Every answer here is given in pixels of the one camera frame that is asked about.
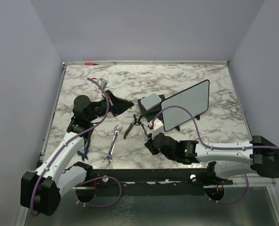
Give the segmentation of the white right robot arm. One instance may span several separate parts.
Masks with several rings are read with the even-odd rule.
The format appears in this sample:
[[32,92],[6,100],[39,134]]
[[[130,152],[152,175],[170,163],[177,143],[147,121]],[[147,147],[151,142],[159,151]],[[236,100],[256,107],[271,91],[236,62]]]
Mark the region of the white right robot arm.
[[264,178],[279,178],[279,150],[262,136],[251,141],[233,144],[202,144],[196,140],[177,141],[164,133],[149,138],[145,147],[153,154],[161,153],[167,159],[191,165],[213,162],[205,172],[206,181],[216,184],[221,179],[256,173]]

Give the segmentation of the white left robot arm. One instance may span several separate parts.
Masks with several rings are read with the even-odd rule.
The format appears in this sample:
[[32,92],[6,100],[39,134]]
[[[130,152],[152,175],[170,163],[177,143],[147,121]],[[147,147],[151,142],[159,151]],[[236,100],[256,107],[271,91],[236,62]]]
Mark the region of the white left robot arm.
[[90,141],[98,117],[109,112],[118,116],[132,108],[132,101],[115,97],[106,90],[103,99],[92,102],[86,95],[77,96],[73,116],[64,138],[52,155],[34,172],[27,171],[21,178],[20,204],[46,216],[58,208],[61,198],[75,185],[87,186],[92,182],[92,166],[77,162],[68,168],[71,159]]

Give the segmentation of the black framed whiteboard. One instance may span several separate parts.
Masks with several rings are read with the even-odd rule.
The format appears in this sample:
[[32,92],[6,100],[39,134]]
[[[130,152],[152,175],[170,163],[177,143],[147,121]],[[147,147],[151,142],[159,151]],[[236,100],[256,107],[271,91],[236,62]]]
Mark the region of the black framed whiteboard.
[[[161,103],[161,108],[168,106],[181,106],[191,113],[191,116],[198,116],[208,110],[209,106],[210,81],[204,80],[190,88],[166,98]],[[162,112],[164,130],[166,132],[191,120],[191,116],[180,108],[169,108]]]

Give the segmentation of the white marker pen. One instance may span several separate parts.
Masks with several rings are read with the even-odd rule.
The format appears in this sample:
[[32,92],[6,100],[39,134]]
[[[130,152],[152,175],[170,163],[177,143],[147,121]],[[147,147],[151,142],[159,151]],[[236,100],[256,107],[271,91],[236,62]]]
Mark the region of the white marker pen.
[[140,127],[141,127],[142,134],[144,136],[144,139],[147,142],[149,139],[151,139],[152,133],[147,133],[147,131],[145,130],[144,124],[141,124]]

